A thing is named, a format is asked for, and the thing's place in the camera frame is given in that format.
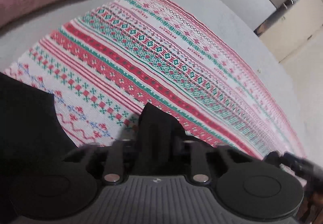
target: black circular disc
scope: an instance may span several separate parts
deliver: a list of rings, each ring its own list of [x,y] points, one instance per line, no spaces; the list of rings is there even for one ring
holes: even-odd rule
[[[262,221],[292,216],[304,195],[295,177],[264,162],[230,168],[219,178],[216,193],[232,212]]]
[[[95,197],[97,183],[83,166],[55,162],[27,170],[17,177],[9,192],[20,215],[56,219],[75,214]]]

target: patterned fabric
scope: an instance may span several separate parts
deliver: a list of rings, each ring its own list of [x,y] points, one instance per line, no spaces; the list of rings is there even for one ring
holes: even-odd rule
[[[150,102],[212,145],[259,158],[272,150],[304,155],[252,69],[169,0],[92,10],[38,41],[6,74],[55,94],[57,118],[77,145],[134,137]]]

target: white logo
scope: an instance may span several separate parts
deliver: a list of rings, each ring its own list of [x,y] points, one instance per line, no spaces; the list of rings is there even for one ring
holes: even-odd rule
[[[160,178],[154,178],[153,179],[153,182],[155,182],[155,183],[159,183],[159,182],[161,182],[162,180],[160,179]]]

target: ribbed surface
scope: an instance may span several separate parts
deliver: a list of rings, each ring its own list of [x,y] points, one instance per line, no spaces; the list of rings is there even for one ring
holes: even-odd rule
[[[64,220],[20,217],[15,224],[253,224],[223,209],[209,189],[193,186],[183,176],[130,176],[122,185],[105,187],[82,213]],[[297,224],[293,218],[275,222]]]

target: white table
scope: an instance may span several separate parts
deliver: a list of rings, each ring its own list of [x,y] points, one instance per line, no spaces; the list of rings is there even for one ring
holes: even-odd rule
[[[0,71],[51,30],[109,1],[113,0],[65,0],[0,29]],[[206,24],[251,66],[309,150],[291,78],[253,31],[220,0],[172,1]]]

